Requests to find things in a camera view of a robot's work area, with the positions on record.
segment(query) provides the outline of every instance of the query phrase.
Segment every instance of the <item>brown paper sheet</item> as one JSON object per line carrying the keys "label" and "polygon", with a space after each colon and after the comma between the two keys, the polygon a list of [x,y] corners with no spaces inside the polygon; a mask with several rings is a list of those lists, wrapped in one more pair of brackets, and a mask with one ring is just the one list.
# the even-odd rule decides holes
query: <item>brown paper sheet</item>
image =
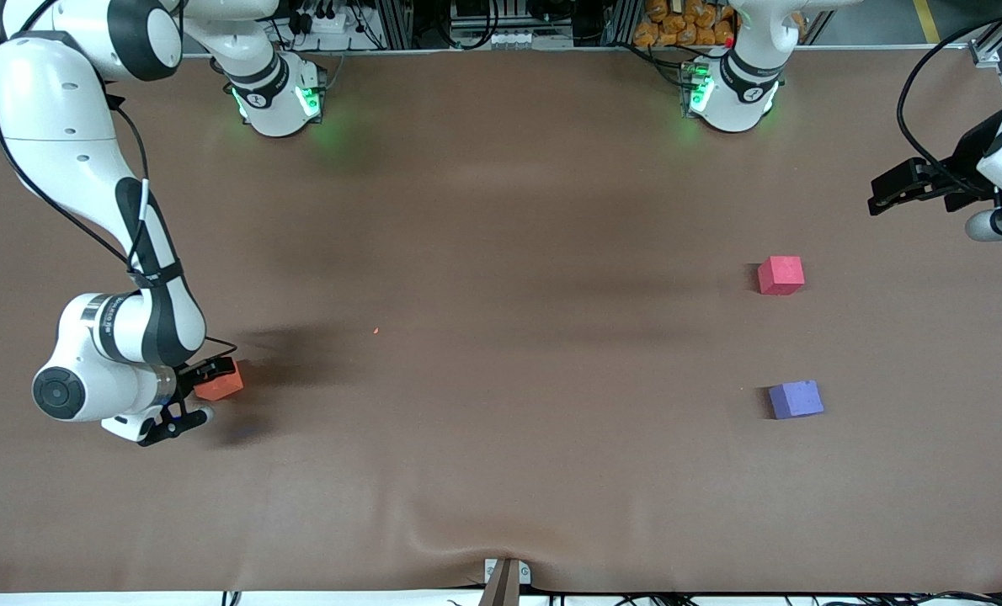
{"label": "brown paper sheet", "polygon": [[[201,61],[116,86],[246,389],[147,450],[40,414],[63,304],[130,284],[0,155],[0,591],[461,586],[489,556],[569,591],[1002,590],[1002,245],[864,202],[912,155],[918,56],[798,53],[733,135],[620,53],[351,58],[282,140]],[[910,116],[944,154],[1001,106],[948,51]],[[757,294],[768,254],[809,286]],[[826,414],[768,418],[809,379]]]}

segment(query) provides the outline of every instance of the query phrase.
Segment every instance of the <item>green led light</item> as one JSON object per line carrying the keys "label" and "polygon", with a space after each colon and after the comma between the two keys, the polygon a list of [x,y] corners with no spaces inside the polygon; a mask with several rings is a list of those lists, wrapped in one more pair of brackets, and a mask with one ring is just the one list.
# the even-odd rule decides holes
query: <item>green led light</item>
{"label": "green led light", "polygon": [[771,107],[774,107],[775,92],[778,92],[778,83],[775,83],[775,85],[771,88],[771,92],[768,92],[768,104],[766,104],[766,106],[763,106],[763,113],[771,111]]}
{"label": "green led light", "polygon": [[702,84],[696,87],[692,91],[692,103],[690,103],[690,108],[693,111],[702,111],[706,108],[706,100],[709,99],[709,94],[714,91],[714,80],[711,77],[705,77]]}
{"label": "green led light", "polygon": [[242,116],[242,119],[246,119],[246,108],[242,107],[242,99],[239,98],[239,92],[231,88],[231,96],[234,97],[236,106],[239,106],[239,115]]}
{"label": "green led light", "polygon": [[318,93],[312,88],[296,87],[296,95],[300,98],[303,111],[308,115],[318,115]]}

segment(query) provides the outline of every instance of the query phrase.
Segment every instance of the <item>orange foam block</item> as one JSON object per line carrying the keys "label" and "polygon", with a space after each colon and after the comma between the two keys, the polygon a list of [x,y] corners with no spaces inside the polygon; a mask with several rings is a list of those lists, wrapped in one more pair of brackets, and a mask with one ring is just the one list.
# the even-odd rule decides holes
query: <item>orange foam block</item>
{"label": "orange foam block", "polygon": [[201,400],[208,400],[210,403],[214,403],[216,400],[223,400],[242,389],[242,376],[239,375],[239,365],[236,365],[234,361],[231,364],[234,365],[234,372],[231,375],[216,377],[216,379],[209,381],[209,383],[197,385],[193,389],[193,394]]}
{"label": "orange foam block", "polygon": [[760,292],[794,294],[805,285],[800,256],[770,256],[760,265]]}

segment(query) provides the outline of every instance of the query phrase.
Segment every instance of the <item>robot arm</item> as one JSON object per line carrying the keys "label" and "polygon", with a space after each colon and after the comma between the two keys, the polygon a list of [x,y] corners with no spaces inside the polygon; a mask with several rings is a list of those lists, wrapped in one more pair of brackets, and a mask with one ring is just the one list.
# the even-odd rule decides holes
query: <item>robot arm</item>
{"label": "robot arm", "polygon": [[243,120],[267,137],[285,137],[321,118],[324,72],[294,53],[278,53],[256,19],[279,0],[5,0],[0,41],[36,15],[30,31],[67,32],[105,80],[158,80],[182,56],[184,29],[216,58],[234,85]]}
{"label": "robot arm", "polygon": [[862,0],[729,0],[740,15],[735,44],[723,55],[699,57],[704,74],[693,82],[687,106],[709,125],[739,133],[771,111],[778,80],[794,53],[800,29],[793,14],[847,7]]}
{"label": "robot arm", "polygon": [[1001,241],[1002,111],[964,134],[940,164],[913,157],[876,177],[868,211],[875,217],[899,203],[943,197],[947,211],[955,212],[970,203],[994,200],[993,208],[966,222],[966,233],[977,241]]}
{"label": "robot arm", "polygon": [[[4,27],[21,27],[36,4],[9,4]],[[33,399],[54,419],[100,419],[147,446],[208,421],[207,409],[185,410],[186,396],[234,372],[224,357],[186,366],[204,342],[204,318],[148,180],[120,153],[108,110],[119,100],[103,88],[105,79],[174,72],[178,30],[155,0],[60,0],[33,27],[0,45],[1,145],[27,187],[113,236],[136,286],[67,304]]]}

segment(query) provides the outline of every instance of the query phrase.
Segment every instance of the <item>yellow floor stripe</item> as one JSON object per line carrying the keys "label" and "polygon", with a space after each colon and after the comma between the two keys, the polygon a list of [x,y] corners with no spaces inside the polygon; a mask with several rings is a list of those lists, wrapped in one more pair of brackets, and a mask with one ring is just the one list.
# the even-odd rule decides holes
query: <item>yellow floor stripe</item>
{"label": "yellow floor stripe", "polygon": [[916,7],[916,16],[920,17],[920,27],[924,29],[924,39],[927,39],[928,45],[939,42],[939,30],[936,29],[936,20],[931,16],[928,0],[913,0],[913,5]]}

